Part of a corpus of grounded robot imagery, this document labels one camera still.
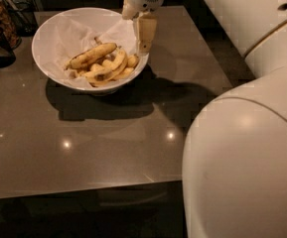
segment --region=bowl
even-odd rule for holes
[[[77,8],[53,16],[37,30],[32,42],[34,61],[48,78],[58,84],[93,95],[113,93],[140,74],[149,55],[140,57],[128,77],[93,87],[85,78],[72,78],[65,71],[64,64],[95,46],[94,37],[98,36],[123,47],[129,55],[135,53],[136,37],[132,21],[124,21],[121,14],[106,9]]]

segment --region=white bowl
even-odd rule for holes
[[[81,26],[86,26],[92,30],[104,33],[111,27],[115,26],[122,18],[121,14],[100,8],[78,8],[67,10],[62,13],[55,15],[54,17],[47,20],[36,32],[32,42],[32,53],[35,63],[38,68],[53,81],[78,91],[83,91],[95,95],[105,95],[108,93],[115,92],[122,85],[129,83],[133,80],[145,67],[148,55],[141,57],[135,70],[125,79],[111,81],[106,85],[100,87],[92,87],[89,83],[83,84],[82,86],[75,83],[75,79],[69,78],[67,74],[63,74],[64,67],[57,65],[54,61],[58,55],[58,38],[54,36],[70,35],[67,29],[59,30],[59,23],[61,19],[68,17]],[[70,37],[72,42],[80,42],[80,39],[74,39]],[[134,31],[129,32],[126,35],[126,39],[131,42],[135,42],[136,37]]]

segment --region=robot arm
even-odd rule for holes
[[[122,18],[133,20],[137,38],[137,54],[145,56],[149,53],[155,36],[157,18],[153,11],[157,10],[164,0],[124,0]]]

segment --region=gray table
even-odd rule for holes
[[[181,180],[189,126],[231,85],[184,7],[157,15],[148,66],[105,97],[47,79],[23,38],[0,69],[0,198]]]

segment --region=screw hole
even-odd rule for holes
[[[286,10],[287,10],[287,3],[281,4],[281,5],[278,7],[278,10],[279,10],[279,11],[286,11]]]

